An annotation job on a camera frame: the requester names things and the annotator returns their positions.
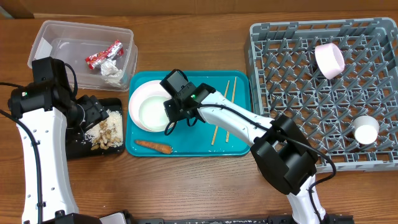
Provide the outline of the small white bowl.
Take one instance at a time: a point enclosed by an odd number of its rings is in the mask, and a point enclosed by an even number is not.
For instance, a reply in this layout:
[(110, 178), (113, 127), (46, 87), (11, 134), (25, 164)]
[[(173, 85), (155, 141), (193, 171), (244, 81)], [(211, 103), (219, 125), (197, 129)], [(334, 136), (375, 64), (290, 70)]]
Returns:
[(164, 131), (169, 124), (169, 118), (165, 111), (165, 96), (151, 96), (144, 100), (139, 108), (139, 120), (149, 131)]

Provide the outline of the white round plate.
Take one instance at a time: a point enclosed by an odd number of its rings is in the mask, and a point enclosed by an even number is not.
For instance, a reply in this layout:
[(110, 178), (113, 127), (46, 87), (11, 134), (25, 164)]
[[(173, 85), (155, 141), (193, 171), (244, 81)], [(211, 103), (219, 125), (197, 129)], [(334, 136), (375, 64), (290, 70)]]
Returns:
[(130, 96), (129, 106), (128, 106), (129, 115), (133, 123), (142, 130), (147, 132), (153, 132), (153, 131), (149, 131), (141, 124), (139, 120), (139, 108), (142, 102), (151, 96), (165, 96), (168, 98), (168, 100), (171, 99), (171, 96), (160, 85), (160, 80), (152, 80), (149, 82), (145, 82), (144, 84), (140, 85), (136, 90), (133, 91), (132, 95)]

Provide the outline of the orange carrot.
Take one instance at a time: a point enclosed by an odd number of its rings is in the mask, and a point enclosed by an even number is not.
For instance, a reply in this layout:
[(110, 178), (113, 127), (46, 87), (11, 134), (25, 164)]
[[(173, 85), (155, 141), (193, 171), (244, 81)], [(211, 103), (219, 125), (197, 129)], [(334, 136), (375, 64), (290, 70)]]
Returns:
[(157, 152), (163, 153), (163, 154), (171, 154), (172, 153), (172, 147), (166, 144), (161, 144), (161, 143), (156, 143), (156, 142), (150, 142), (150, 141), (143, 141), (143, 140), (135, 140), (134, 141), (137, 145), (155, 150)]

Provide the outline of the foil ball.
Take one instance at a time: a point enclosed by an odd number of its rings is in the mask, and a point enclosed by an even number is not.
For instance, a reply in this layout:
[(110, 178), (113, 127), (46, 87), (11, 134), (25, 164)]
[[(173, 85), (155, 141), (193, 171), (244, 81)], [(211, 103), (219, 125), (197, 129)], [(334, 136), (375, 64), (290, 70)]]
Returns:
[(116, 66), (115, 60), (106, 59), (101, 64), (101, 75), (104, 76), (104, 80), (107, 84), (120, 87), (120, 79), (123, 75), (123, 71)]

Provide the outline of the wooden chopstick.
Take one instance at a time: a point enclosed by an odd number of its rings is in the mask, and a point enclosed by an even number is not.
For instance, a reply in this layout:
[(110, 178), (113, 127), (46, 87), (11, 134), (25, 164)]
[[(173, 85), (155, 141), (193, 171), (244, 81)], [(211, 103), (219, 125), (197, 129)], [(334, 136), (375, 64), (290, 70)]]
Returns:
[[(235, 99), (236, 82), (237, 82), (237, 77), (235, 77), (235, 79), (234, 79), (233, 93), (232, 93), (232, 98), (231, 98), (231, 102), (232, 102), (232, 103), (234, 103), (234, 99)], [(229, 143), (229, 134), (230, 134), (230, 132), (227, 131), (227, 133), (226, 133), (226, 143)]]
[[(227, 82), (227, 84), (226, 84), (226, 89), (225, 89), (225, 91), (224, 91), (224, 97), (226, 97), (226, 95), (228, 94), (229, 83), (230, 83), (230, 81), (228, 80), (228, 82)], [(214, 143), (215, 143), (217, 132), (218, 132), (218, 126), (215, 127), (215, 130), (214, 130), (214, 133), (213, 133), (213, 138), (212, 138), (212, 141), (211, 141), (211, 145), (212, 145), (212, 146), (213, 146)]]

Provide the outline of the red foil snack wrapper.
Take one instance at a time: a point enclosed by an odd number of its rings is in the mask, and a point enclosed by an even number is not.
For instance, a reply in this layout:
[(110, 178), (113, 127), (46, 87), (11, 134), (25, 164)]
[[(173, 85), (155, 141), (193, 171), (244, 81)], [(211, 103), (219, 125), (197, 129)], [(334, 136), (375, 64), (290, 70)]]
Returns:
[(90, 70), (94, 70), (99, 67), (107, 59), (115, 60), (116, 58), (124, 54), (123, 44), (116, 40), (112, 45), (110, 45), (106, 50), (98, 52), (96, 54), (90, 55), (85, 59)]

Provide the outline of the large white bowl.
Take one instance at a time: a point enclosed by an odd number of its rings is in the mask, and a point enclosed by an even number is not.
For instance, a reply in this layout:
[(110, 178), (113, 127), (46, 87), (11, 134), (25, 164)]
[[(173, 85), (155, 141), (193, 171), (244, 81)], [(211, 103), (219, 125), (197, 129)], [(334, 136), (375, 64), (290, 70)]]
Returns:
[(316, 46), (315, 60), (323, 76), (329, 80), (345, 69), (343, 54), (334, 43)]

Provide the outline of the white cup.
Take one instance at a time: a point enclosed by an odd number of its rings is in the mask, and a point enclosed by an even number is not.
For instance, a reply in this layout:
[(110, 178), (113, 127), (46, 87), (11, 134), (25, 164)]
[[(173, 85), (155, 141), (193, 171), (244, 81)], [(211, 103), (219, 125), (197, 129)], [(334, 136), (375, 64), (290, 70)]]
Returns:
[(360, 144), (371, 144), (377, 139), (379, 123), (372, 116), (359, 116), (352, 125), (354, 126), (354, 138)]

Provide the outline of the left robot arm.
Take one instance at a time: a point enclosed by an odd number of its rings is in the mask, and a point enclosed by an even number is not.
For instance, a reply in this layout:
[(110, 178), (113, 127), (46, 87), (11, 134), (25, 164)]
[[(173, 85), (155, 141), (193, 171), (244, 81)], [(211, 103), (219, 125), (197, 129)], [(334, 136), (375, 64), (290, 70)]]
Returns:
[(32, 61), (34, 81), (11, 93), (10, 117), (16, 123), (24, 153), (23, 223), (54, 221), (78, 213), (67, 166), (67, 134), (83, 134), (108, 118), (95, 96), (77, 98), (62, 60)]

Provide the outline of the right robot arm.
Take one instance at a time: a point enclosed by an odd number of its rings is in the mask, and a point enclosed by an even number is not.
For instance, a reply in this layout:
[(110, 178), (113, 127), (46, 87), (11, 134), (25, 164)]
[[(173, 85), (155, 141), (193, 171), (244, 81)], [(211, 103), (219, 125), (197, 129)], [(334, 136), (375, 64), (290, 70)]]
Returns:
[(315, 188), (318, 153), (295, 122), (254, 114), (226, 99), (205, 83), (195, 86), (181, 70), (172, 70), (160, 82), (171, 96), (165, 112), (169, 135), (178, 121), (194, 119), (214, 124), (245, 142), (263, 178), (287, 196), (296, 223), (324, 223), (327, 215)]

